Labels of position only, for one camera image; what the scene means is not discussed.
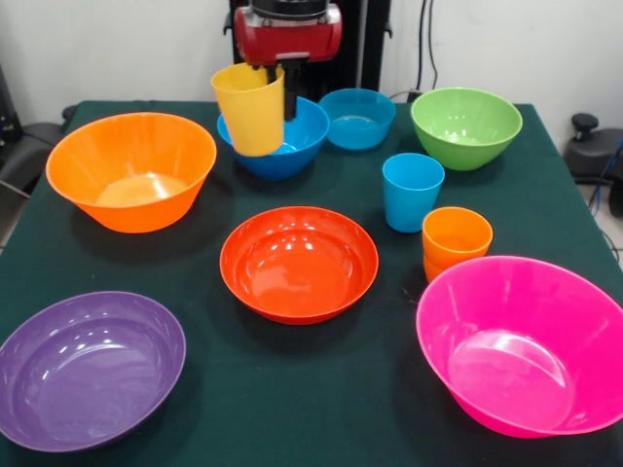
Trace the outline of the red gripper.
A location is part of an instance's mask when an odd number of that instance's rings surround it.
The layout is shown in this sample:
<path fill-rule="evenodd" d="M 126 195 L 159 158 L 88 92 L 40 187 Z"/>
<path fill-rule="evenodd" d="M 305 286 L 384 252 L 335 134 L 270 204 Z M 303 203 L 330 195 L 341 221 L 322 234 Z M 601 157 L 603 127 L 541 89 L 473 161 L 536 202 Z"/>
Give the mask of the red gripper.
<path fill-rule="evenodd" d="M 233 12 L 233 32 L 254 86 L 283 77 L 284 120 L 296 118 L 303 65 L 331 60 L 343 33 L 336 4 L 248 4 Z"/>

